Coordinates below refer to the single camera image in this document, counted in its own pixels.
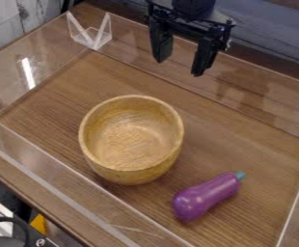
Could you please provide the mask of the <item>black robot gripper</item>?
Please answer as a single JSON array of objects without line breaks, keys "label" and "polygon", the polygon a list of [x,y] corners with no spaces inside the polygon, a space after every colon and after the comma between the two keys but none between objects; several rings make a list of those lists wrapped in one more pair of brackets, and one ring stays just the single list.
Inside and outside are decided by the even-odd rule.
[{"label": "black robot gripper", "polygon": [[152,55],[161,63],[171,55],[172,33],[200,39],[191,73],[195,77],[211,68],[219,45],[227,43],[236,21],[215,8],[216,0],[145,0],[149,18]]}]

